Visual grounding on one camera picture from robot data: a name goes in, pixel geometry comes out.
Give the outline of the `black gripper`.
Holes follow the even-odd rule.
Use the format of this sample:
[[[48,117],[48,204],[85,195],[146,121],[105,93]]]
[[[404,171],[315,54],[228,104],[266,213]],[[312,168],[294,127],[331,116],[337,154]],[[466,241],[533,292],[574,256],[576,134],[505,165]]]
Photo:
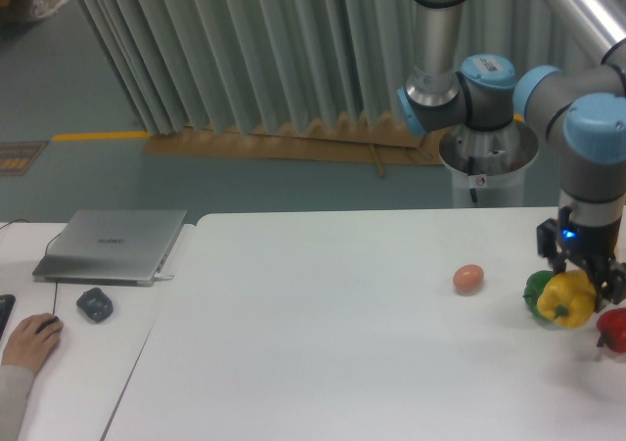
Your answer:
[[[585,268],[597,293],[596,312],[625,299],[625,264],[614,258],[620,223],[620,217],[601,213],[598,205],[565,205],[557,218],[536,228],[537,252],[548,260],[554,276],[566,271],[567,261]]]

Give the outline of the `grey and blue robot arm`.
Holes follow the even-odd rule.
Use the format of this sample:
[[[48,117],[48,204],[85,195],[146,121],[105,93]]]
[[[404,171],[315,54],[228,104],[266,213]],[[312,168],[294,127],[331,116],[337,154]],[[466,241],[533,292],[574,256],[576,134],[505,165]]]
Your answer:
[[[593,68],[566,75],[538,66],[515,77],[504,58],[453,60],[467,0],[414,0],[425,10],[415,65],[397,92],[411,133],[444,127],[499,134],[520,115],[561,165],[559,211],[537,229],[537,249],[553,271],[583,269],[599,302],[625,298],[625,266],[615,256],[625,204],[625,14],[615,0],[544,0],[572,32]]]

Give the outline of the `grey sleeved forearm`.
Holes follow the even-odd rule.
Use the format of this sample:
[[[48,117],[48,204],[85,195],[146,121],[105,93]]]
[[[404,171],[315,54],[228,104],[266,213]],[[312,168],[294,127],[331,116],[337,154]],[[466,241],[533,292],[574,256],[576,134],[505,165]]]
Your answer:
[[[35,380],[33,371],[11,365],[1,366],[1,440],[19,438],[28,396]]]

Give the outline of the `person's bare hand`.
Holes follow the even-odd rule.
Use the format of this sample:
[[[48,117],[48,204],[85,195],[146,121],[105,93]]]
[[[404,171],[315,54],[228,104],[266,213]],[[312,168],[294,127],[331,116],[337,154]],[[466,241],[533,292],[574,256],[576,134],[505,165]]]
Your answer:
[[[45,313],[23,319],[8,339],[1,365],[23,367],[38,375],[48,357],[60,343],[63,329],[46,339],[37,336],[35,332],[40,324],[53,317],[55,317],[53,314]]]

